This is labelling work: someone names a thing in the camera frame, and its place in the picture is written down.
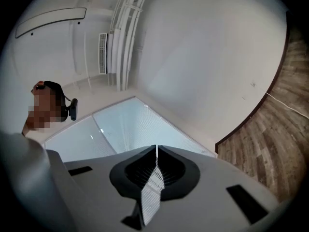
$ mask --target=cable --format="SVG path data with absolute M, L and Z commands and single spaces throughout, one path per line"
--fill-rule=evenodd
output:
M 260 90 L 262 90 L 256 83 L 251 83 L 251 86 L 252 87 L 255 87 L 257 86 Z M 296 109 L 292 108 L 292 107 L 289 107 L 287 104 L 283 103 L 282 101 L 279 101 L 278 99 L 276 99 L 275 97 L 273 97 L 271 94 L 268 94 L 266 91 L 262 90 L 264 93 L 266 93 L 267 95 L 269 95 L 271 98 L 273 98 L 274 100 L 280 102 L 281 104 L 283 104 L 284 106 L 286 106 L 287 108 L 289 108 L 290 110 L 294 111 L 294 112 L 297 112 L 299 115 L 309 119 L 308 116 L 302 114 L 301 112 L 297 111 Z
M 64 95 L 64 94 L 63 94 Z M 67 99 L 67 101 L 71 101 L 68 97 L 66 97 L 66 96 L 64 96 L 66 99 Z

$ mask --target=white pipe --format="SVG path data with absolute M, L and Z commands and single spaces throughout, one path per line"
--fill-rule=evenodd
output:
M 112 72 L 112 41 L 113 41 L 114 35 L 112 33 L 109 33 L 108 39 L 107 39 L 107 73 Z
M 116 27 L 115 27 L 116 29 L 118 29 L 119 25 L 121 25 L 122 16 L 123 16 L 123 13 L 124 13 L 124 10 L 125 10 L 125 7 L 126 7 L 126 3 L 127 3 L 127 0 L 124 0 L 123 3 L 122 3 L 121 9 L 120 9 L 120 12 L 119 12 L 119 15 L 118 15 Z
M 113 40 L 112 40 L 112 72 L 116 73 L 117 71 L 117 52 L 118 52 L 118 45 L 119 45 L 119 36 L 120 30 L 115 29 Z
M 144 0 L 138 0 L 137 1 L 137 7 L 140 8 L 142 2 Z M 130 51 L 130 43 L 132 41 L 132 33 L 135 25 L 135 20 L 137 17 L 139 11 L 135 10 L 133 12 L 133 16 L 131 19 L 131 23 L 127 32 L 127 37 L 126 37 L 126 45 L 125 45 L 125 53 L 124 53 L 124 60 L 123 60 L 123 70 L 122 70 L 122 90 L 126 89 L 126 71 L 127 71 L 127 60 L 128 60 L 128 55 Z
M 113 14 L 112 14 L 112 22 L 111 22 L 110 32 L 113 31 L 113 26 L 114 26 L 115 18 L 116 18 L 118 9 L 119 9 L 120 1 L 121 1 L 121 0 L 118 0 L 118 1 L 117 1 L 115 10 L 114 10 L 114 12 L 113 12 Z
M 132 4 L 134 0 L 128 0 L 128 4 Z M 129 18 L 131 8 L 126 7 L 125 13 L 123 16 L 123 22 L 120 27 L 120 36 L 119 36 L 119 45 L 118 45 L 118 52 L 117 52 L 117 71 L 116 71 L 116 84 L 117 84 L 117 91 L 120 91 L 120 72 L 121 72 L 121 59 L 122 59 L 122 50 L 124 46 L 124 38 L 126 33 L 126 25 Z
M 117 24 L 114 29 L 114 35 L 113 35 L 113 41 L 112 41 L 112 52 L 111 52 L 111 58 L 112 58 L 111 59 L 111 63 L 112 63 L 111 73 L 116 73 L 116 70 L 117 70 L 117 52 L 118 52 L 119 36 L 120 36 L 119 25 L 120 25 L 120 22 L 122 21 L 123 11 L 126 6 L 126 2 L 127 0 L 124 0 L 122 3 L 122 7 L 118 15 L 118 19 L 117 19 Z
M 140 5 L 141 8 L 143 7 L 144 2 L 145 2 L 145 0 L 142 1 L 141 5 Z M 132 52 L 133 52 L 133 46 L 134 46 L 134 41 L 135 41 L 136 27 L 137 27 L 137 23 L 139 21 L 139 18 L 140 18 L 140 11 L 138 11 L 137 16 L 136 16 L 133 34 L 132 34 L 131 45 L 130 45 L 130 49 L 129 49 L 129 57 L 128 57 L 128 61 L 127 61 L 128 66 L 127 66 L 127 73 L 126 73 L 126 89 L 127 89 L 128 79 L 129 79 L 129 71 L 131 70 Z

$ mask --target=white cable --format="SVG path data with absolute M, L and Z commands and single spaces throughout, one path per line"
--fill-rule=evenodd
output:
M 262 90 L 256 83 L 251 84 L 251 86 L 252 86 L 252 87 L 257 86 L 260 90 Z M 271 94 L 268 94 L 266 91 L 264 91 L 264 90 L 262 90 L 262 91 L 263 91 L 264 93 L 266 93 L 267 95 L 269 95 L 269 96 L 270 96 L 271 98 L 273 98 L 274 100 L 276 100 L 276 101 L 280 102 L 282 105 L 286 106 L 287 108 L 289 108 L 289 109 L 293 110 L 294 112 L 298 113 L 299 115 L 301 115 L 301 116 L 303 116 L 303 117 L 309 119 L 308 116 L 302 114 L 301 112 L 297 111 L 296 109 L 294 109 L 294 108 L 292 108 L 292 107 L 289 107 L 288 105 L 286 105 L 286 104 L 283 103 L 282 101 L 279 101 L 278 99 L 276 99 L 275 97 L 273 97 Z
M 86 34 L 87 34 L 87 17 L 85 17 L 85 27 L 84 27 L 84 59 L 85 59 L 85 68 L 86 68 L 86 74 L 87 74 L 87 80 L 88 80 L 88 85 L 90 88 L 90 92 L 92 93 L 92 87 L 90 83 L 90 76 L 88 72 L 88 65 L 87 65 L 87 57 L 86 57 Z

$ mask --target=wooden floor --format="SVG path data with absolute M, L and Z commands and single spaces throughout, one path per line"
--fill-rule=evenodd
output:
M 309 116 L 309 46 L 295 25 L 270 94 Z M 286 200 L 306 173 L 309 120 L 268 96 L 242 128 L 218 145 L 218 158 L 267 186 L 279 201 Z

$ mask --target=black vent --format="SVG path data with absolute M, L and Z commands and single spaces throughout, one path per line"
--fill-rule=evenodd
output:
M 144 188 L 155 169 L 154 153 L 155 149 L 125 168 L 126 177 L 140 189 Z
M 82 167 L 82 168 L 71 169 L 71 170 L 69 170 L 69 174 L 71 176 L 74 176 L 74 175 L 77 175 L 77 174 L 89 172 L 91 170 L 92 170 L 92 168 L 90 168 L 89 166 L 86 166 L 86 167 Z
M 162 173 L 164 186 L 170 186 L 185 173 L 185 165 L 163 150 L 159 150 L 158 167 Z
M 256 223 L 268 214 L 268 211 L 264 209 L 241 185 L 228 187 L 226 190 L 251 224 Z

